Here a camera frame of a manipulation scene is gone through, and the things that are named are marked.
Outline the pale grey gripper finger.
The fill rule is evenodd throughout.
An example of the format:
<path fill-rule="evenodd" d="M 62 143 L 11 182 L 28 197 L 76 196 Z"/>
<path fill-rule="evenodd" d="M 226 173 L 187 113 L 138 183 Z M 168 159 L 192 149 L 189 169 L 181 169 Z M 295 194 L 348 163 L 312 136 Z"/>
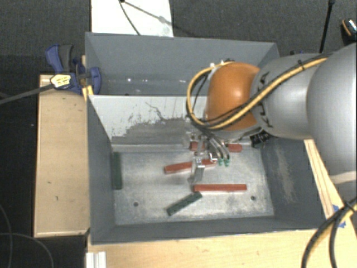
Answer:
<path fill-rule="evenodd" d="M 205 165 L 202 158 L 195 160 L 194 183 L 200 182 L 205 170 Z"/>
<path fill-rule="evenodd" d="M 195 180 L 195 170 L 196 170 L 196 159 L 193 158 L 190 167 L 190 175 L 187 179 L 189 184 L 192 184 Z"/>

